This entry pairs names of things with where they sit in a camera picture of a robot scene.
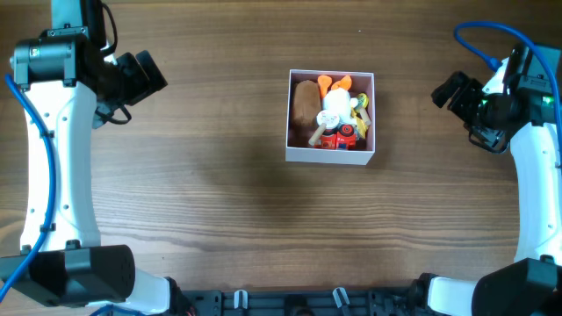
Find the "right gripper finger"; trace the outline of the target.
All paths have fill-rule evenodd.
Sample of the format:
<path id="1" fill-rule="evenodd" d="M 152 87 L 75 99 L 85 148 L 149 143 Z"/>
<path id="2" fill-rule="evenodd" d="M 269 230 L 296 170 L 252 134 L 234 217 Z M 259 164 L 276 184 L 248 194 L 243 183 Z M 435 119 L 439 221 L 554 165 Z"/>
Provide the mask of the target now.
<path id="1" fill-rule="evenodd" d="M 450 77 L 440 86 L 438 86 L 432 93 L 431 98 L 433 103 L 442 108 L 454 95 L 464 88 L 464 86 L 469 82 L 469 77 L 461 72 L 456 71 L 450 75 Z"/>
<path id="2" fill-rule="evenodd" d="M 448 105 L 448 110 L 468 126 L 476 125 L 479 105 L 483 98 L 482 87 L 476 79 L 461 83 Z"/>

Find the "yellow wooden rattle drum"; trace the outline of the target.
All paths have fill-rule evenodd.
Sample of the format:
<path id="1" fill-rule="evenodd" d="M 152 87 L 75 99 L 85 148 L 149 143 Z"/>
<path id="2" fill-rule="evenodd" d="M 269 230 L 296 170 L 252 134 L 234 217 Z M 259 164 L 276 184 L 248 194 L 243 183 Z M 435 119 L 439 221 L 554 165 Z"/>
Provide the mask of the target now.
<path id="1" fill-rule="evenodd" d="M 355 113 L 359 115 L 361 120 L 367 125 L 371 125 L 371 117 L 368 114 L 367 108 L 369 105 L 369 98 L 365 93 L 359 93 L 351 99 L 351 106 Z"/>

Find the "white duck plush toy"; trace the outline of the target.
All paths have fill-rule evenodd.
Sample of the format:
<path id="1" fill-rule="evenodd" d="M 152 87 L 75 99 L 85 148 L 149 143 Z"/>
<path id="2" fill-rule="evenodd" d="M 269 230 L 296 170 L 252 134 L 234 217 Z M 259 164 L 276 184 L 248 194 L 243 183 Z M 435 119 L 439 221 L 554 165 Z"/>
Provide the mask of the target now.
<path id="1" fill-rule="evenodd" d="M 352 86 L 352 78 L 346 75 L 341 80 L 333 82 L 328 75 L 319 75 L 317 84 L 321 94 L 321 106 L 323 110 L 335 111 L 339 114 L 340 125 L 352 125 L 359 139 L 365 139 L 368 128 L 353 110 L 349 90 Z"/>

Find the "red toy car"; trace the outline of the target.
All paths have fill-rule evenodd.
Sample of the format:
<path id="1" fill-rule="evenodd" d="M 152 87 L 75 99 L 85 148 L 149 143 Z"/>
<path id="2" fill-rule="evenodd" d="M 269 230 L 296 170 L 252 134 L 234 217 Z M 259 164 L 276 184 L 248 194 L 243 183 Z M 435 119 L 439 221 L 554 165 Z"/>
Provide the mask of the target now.
<path id="1" fill-rule="evenodd" d="M 323 132 L 316 147 L 330 150 L 351 150 L 356 147 L 357 136 L 352 125 L 341 125 Z"/>

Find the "white wooden rattle drum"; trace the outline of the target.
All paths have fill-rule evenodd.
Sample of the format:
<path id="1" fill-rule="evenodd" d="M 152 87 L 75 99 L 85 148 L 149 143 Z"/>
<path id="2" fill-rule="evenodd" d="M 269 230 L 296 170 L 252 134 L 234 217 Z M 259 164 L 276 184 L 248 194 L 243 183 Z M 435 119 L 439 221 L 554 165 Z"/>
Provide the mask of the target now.
<path id="1" fill-rule="evenodd" d="M 337 112 L 330 110 L 320 111 L 316 117 L 316 129 L 308 140 L 308 145 L 315 147 L 322 136 L 332 136 L 340 123 L 340 116 Z"/>

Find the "brown plush toy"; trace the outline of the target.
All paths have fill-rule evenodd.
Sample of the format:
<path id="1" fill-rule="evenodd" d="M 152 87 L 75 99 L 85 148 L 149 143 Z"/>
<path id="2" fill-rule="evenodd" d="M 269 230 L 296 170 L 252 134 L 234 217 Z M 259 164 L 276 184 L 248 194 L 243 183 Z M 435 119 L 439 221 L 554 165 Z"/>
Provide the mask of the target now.
<path id="1" fill-rule="evenodd" d="M 291 123 L 298 127 L 313 126 L 321 111 L 321 95 L 317 83 L 306 80 L 295 86 L 292 97 Z"/>

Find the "pink box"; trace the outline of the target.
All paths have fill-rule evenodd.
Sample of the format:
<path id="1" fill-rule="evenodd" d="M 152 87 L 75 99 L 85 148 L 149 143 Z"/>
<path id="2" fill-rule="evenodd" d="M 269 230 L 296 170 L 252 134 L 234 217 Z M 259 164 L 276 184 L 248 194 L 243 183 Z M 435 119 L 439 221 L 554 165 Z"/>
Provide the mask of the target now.
<path id="1" fill-rule="evenodd" d="M 303 81 L 310 80 L 317 83 L 319 75 L 328 75 L 333 82 L 341 80 L 346 75 L 352 78 L 352 86 L 349 90 L 351 96 L 365 93 L 370 99 L 368 114 L 371 117 L 371 125 L 368 128 L 366 138 L 359 139 L 351 150 L 330 150 L 308 145 L 308 140 L 316 129 L 316 120 L 313 126 L 298 127 L 291 123 L 292 97 L 295 86 Z M 286 146 L 285 159 L 288 162 L 318 162 L 334 164 L 365 165 L 375 153 L 376 125 L 375 125 L 375 77 L 373 73 L 361 72 L 337 72 L 292 69 L 289 74 L 289 93 L 287 105 L 286 123 Z"/>

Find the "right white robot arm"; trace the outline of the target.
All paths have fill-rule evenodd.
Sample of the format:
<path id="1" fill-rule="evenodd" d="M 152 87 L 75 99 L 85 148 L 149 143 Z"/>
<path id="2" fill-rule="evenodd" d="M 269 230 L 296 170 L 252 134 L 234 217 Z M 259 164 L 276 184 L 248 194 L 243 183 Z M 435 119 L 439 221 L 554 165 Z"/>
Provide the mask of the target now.
<path id="1" fill-rule="evenodd" d="M 514 46 L 485 84 L 458 71 L 434 90 L 438 107 L 459 117 L 469 141 L 515 162 L 519 238 L 512 264 L 477 281 L 428 273 L 412 282 L 407 305 L 444 315 L 559 315 L 561 313 L 561 146 L 553 83 L 561 51 Z"/>

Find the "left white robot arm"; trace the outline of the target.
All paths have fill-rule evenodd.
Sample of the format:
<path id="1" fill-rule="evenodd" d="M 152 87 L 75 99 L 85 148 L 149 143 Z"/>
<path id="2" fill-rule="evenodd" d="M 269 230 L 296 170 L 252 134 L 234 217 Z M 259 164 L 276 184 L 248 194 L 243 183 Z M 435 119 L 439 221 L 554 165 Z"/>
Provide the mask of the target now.
<path id="1" fill-rule="evenodd" d="M 52 25 L 20 41 L 5 77 L 25 110 L 29 193 L 19 252 L 1 261 L 2 293 L 46 306 L 171 312 L 175 290 L 135 266 L 128 246 L 105 246 L 91 192 L 93 130 L 166 86 L 148 52 L 115 55 L 118 35 L 100 1 L 54 1 Z"/>

